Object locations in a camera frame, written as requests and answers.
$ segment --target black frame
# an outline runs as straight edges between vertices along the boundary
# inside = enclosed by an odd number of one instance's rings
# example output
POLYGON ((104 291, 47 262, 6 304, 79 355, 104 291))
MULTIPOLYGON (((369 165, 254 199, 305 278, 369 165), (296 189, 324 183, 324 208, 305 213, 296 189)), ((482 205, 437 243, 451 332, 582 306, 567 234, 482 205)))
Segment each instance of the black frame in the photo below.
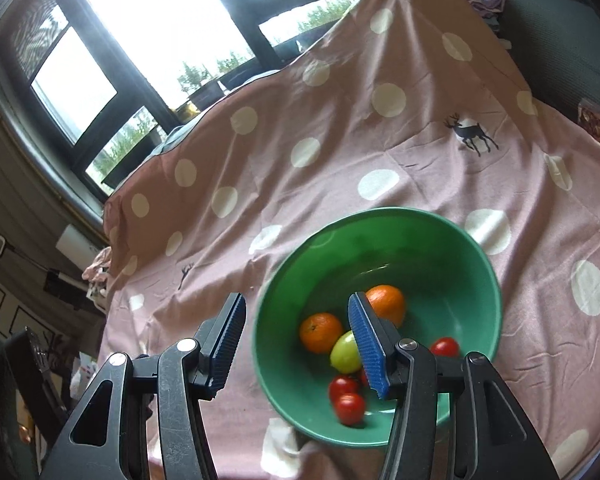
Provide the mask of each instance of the black frame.
MULTIPOLYGON (((22 15, 27 6, 30 6, 31 1, 16 0, 8 9, 5 15, 6 24, 1 27, 0 31, 0 61, 5 66, 24 109, 31 113, 37 126, 43 131, 52 133, 49 140, 54 149, 67 161, 71 170, 85 186, 104 202, 107 199, 106 193, 86 174, 86 169, 129 118, 144 106, 167 133, 182 123, 102 24, 88 0, 56 0, 69 24, 55 39, 45 57, 40 60, 36 71, 27 79, 15 58, 10 40, 14 24, 17 23, 16 17, 22 15), (31 86, 48 54, 70 27, 74 28, 84 46, 116 90, 115 96, 98 113, 75 144, 67 138, 31 86)), ((282 12, 317 0, 220 1, 253 51, 254 70, 259 73, 280 69, 292 61, 285 56, 280 56, 281 48, 274 48, 269 43, 260 30, 260 24, 282 12)), ((149 155, 154 147, 154 142, 142 142, 141 144, 142 146, 135 150, 138 153, 135 153, 133 157, 124 157, 111 173, 119 176, 135 170, 138 161, 142 161, 145 156, 149 155)))

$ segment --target pink blanket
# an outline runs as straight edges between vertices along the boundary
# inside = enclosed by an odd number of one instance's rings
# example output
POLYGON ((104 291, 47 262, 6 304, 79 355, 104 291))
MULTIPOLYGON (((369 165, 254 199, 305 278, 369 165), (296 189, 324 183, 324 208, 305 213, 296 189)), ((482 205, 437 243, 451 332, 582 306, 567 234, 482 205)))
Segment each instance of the pink blanket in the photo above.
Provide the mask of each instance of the pink blanket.
MULTIPOLYGON (((439 213, 489 255, 504 298, 495 365, 566 478, 600 448, 600 145, 532 98, 465 0, 360 0, 145 162, 106 205, 100 362, 161 352, 242 292, 227 386, 202 406, 219 477, 374 478, 381 450, 307 442, 280 420, 251 329, 263 284, 308 235, 389 205, 439 213)), ((155 417, 148 439, 158 478, 155 417)))

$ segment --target green bowl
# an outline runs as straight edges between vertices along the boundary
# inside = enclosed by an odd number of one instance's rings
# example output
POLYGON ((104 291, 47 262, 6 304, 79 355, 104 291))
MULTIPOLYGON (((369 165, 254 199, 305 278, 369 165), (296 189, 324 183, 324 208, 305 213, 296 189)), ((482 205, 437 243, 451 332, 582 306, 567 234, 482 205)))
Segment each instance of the green bowl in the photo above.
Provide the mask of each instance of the green bowl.
MULTIPOLYGON (((331 312, 350 330, 349 296, 389 284, 408 305, 400 334, 430 346, 442 336, 462 354, 492 359, 502 306, 498 281, 480 246, 441 216, 406 208, 356 213, 325 227, 300 245, 270 281, 254 329, 255 369, 278 413, 298 430, 330 444, 385 446, 395 401, 367 389, 361 428, 338 422, 327 396, 337 375, 328 355, 314 355, 298 338, 302 320, 331 312)), ((438 396, 438 425, 449 417, 447 395, 438 396)))

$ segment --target tomato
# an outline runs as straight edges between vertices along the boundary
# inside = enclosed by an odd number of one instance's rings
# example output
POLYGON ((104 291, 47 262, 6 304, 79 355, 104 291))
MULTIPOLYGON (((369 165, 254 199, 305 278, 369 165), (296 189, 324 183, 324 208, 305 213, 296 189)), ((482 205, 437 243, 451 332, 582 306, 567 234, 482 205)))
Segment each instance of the tomato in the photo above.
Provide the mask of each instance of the tomato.
POLYGON ((345 426, 353 426, 365 416, 365 399, 359 394, 344 394, 333 403, 336 416, 345 426))
POLYGON ((357 380, 346 375, 337 375, 329 383, 329 400, 333 404, 340 396, 344 394, 356 394, 359 389, 360 384, 357 380))
POLYGON ((432 354, 444 357, 458 357, 460 355, 460 345, 452 337, 441 337, 431 345, 429 350, 432 354))
POLYGON ((364 368, 360 368, 360 383, 362 383, 362 385, 366 388, 369 387, 369 381, 366 378, 366 372, 364 368))

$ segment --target orange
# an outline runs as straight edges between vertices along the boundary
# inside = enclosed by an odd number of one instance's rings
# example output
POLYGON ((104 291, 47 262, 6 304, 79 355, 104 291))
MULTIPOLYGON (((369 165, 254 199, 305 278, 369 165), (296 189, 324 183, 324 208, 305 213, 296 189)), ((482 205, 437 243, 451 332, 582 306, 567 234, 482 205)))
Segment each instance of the orange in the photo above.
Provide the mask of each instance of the orange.
POLYGON ((333 314, 321 312, 313 314, 300 325, 300 341, 314 354, 328 354, 344 334, 340 320, 333 314))
POLYGON ((396 327, 402 324, 407 307, 399 288, 378 285, 370 288, 365 294, 376 316, 388 319, 396 327))

